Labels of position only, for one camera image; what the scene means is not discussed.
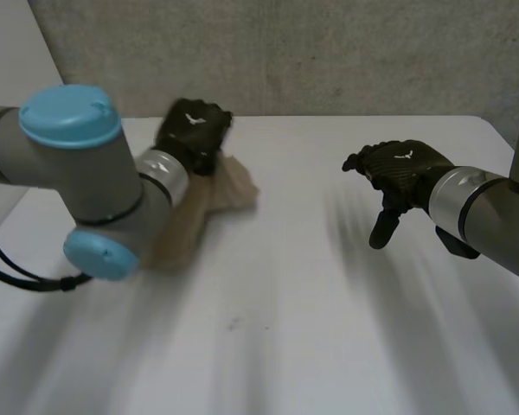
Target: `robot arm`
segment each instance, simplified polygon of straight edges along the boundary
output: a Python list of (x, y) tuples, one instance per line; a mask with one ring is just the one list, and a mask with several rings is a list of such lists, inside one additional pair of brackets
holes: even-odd
[[(189, 123), (200, 117), (209, 125)], [(93, 278), (120, 280), (138, 266), (183, 198), (189, 173), (203, 167), (204, 154), (212, 158), (230, 122), (216, 105), (182, 99), (156, 145), (133, 160), (102, 90), (51, 88), (21, 109), (0, 108), (0, 183), (57, 190), (76, 224), (63, 246), (67, 259)]]
[(434, 187), (432, 220), (519, 276), (519, 139), (509, 178), (458, 168)]
[(351, 169), (384, 194), (373, 248), (388, 243), (401, 214), (423, 208), (451, 253), (469, 259), (482, 253), (519, 276), (519, 141), (509, 178), (456, 167), (416, 141), (366, 147), (348, 158), (343, 170)]

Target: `concrete wall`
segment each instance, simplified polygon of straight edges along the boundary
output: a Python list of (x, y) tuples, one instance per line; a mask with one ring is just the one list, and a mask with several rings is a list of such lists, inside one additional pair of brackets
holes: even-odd
[(519, 0), (32, 0), (66, 82), (127, 116), (472, 114), (514, 143)]

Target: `white table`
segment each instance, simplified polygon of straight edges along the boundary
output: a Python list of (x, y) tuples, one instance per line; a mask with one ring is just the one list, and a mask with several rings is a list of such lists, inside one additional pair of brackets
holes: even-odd
[[(135, 153), (158, 122), (126, 120)], [(479, 118), (237, 118), (225, 148), (259, 206), (214, 218), (191, 271), (70, 294), (0, 284), (0, 415), (519, 414), (519, 279), (450, 255), (422, 212), (367, 246), (381, 195), (342, 162), (408, 138), (509, 171)], [(42, 275), (73, 272), (72, 225), (56, 194), (30, 190), (0, 245)]]

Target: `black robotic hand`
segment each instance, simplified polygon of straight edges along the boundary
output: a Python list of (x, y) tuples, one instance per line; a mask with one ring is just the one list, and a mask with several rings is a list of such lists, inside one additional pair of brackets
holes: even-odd
[[(383, 194), (382, 211), (369, 237), (371, 247), (386, 246), (400, 223), (400, 216), (408, 210), (423, 208), (428, 213), (434, 186), (452, 169), (455, 166), (450, 160), (414, 140), (366, 145), (359, 153), (350, 155), (343, 171), (355, 170), (366, 176), (373, 188)], [(437, 235), (451, 253), (466, 258), (478, 256), (478, 252), (443, 229), (437, 227)]]
[(216, 104), (179, 99), (163, 120), (154, 148), (171, 154), (187, 171), (210, 176), (232, 119)]

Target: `tan fabric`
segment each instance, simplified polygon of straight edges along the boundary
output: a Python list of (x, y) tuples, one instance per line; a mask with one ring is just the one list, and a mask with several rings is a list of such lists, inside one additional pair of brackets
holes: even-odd
[(246, 167), (233, 156), (219, 155), (214, 176), (190, 177), (186, 195), (170, 213), (167, 225), (143, 260), (143, 268), (183, 268), (193, 257), (208, 214), (252, 207), (258, 193)]

